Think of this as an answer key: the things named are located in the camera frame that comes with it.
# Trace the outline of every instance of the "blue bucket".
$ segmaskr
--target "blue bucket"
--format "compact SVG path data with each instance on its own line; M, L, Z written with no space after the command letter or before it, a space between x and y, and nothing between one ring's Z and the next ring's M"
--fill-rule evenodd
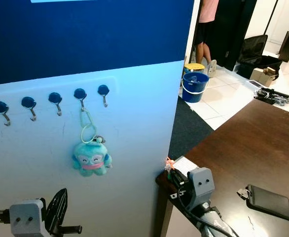
M209 82L209 77L206 74L199 72L186 73L183 76L182 98L186 102L196 103L202 98L203 92L206 90L206 85Z

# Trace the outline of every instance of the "cardboard box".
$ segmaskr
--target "cardboard box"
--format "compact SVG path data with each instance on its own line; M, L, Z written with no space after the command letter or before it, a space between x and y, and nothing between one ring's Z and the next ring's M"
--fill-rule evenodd
M270 67L265 69L255 68L251 74L250 80L255 80L262 85L269 87L276 77L275 73L276 71Z

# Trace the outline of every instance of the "teal plush toy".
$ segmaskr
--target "teal plush toy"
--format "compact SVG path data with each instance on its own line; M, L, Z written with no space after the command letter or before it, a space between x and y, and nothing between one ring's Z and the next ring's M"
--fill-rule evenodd
M88 177L93 173L104 175L111 168L112 158L103 145L104 142L102 137L96 136L90 143L80 143L74 148L73 167L82 176Z

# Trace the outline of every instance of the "black wallet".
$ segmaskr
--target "black wallet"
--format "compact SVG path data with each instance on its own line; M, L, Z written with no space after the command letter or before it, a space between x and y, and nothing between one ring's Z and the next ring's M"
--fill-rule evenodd
M248 208L289 220L289 199L249 184L238 195L246 199Z

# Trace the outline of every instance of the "brown table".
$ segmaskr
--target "brown table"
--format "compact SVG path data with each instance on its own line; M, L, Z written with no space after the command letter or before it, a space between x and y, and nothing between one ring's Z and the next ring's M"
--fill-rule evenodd
M262 237L289 237L289 221L247 208L236 194L253 184L289 198L289 112L253 100L185 157L212 170L216 187L212 206L240 237L254 236L248 216ZM166 234L172 205L181 212L183 209L177 200L168 201L176 188L165 172L156 182L159 195L154 236L159 237Z

